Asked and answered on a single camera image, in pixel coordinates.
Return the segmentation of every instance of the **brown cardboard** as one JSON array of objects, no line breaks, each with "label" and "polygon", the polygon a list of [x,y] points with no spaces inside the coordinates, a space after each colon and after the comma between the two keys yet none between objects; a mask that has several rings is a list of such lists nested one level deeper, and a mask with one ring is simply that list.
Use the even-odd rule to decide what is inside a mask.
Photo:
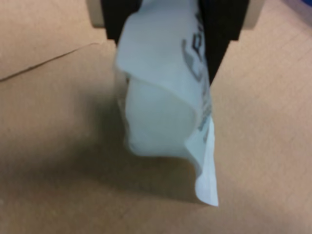
[{"label": "brown cardboard", "polygon": [[2,234],[312,233],[312,29],[279,0],[214,81],[220,207],[185,161],[122,145],[114,44],[0,83]]},{"label": "brown cardboard", "polygon": [[85,0],[2,0],[0,22],[0,80],[105,37]]}]

